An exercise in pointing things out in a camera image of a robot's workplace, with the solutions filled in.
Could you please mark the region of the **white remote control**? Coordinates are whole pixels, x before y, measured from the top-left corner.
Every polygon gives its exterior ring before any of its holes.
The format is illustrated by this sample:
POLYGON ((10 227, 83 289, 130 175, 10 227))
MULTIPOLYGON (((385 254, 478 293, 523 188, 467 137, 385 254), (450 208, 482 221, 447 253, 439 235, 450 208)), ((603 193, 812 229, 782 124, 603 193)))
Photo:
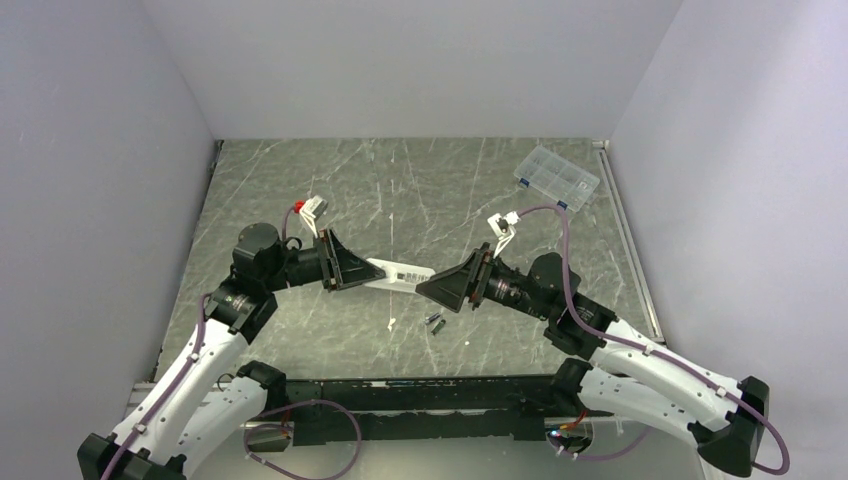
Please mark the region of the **white remote control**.
POLYGON ((377 258, 368 258, 368 262, 382 269, 385 276, 369 281, 366 287, 400 293, 415 293, 416 286, 429 280, 436 274, 428 267, 398 263, 377 258))

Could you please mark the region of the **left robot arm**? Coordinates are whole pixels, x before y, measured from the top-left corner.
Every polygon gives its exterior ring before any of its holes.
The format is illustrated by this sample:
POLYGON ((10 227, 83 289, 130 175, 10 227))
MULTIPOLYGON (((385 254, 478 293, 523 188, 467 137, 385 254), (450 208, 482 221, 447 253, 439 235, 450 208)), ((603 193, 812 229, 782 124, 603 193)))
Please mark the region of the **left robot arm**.
POLYGON ((222 393, 218 378, 255 340, 277 309, 276 292, 319 282, 328 291, 384 278, 330 229, 312 247, 288 247, 268 223, 244 228, 229 276, 201 296, 192 337, 145 399, 107 436, 92 434, 77 458, 86 479, 188 479, 248 420, 279 417, 287 406, 283 372, 253 361, 222 393))

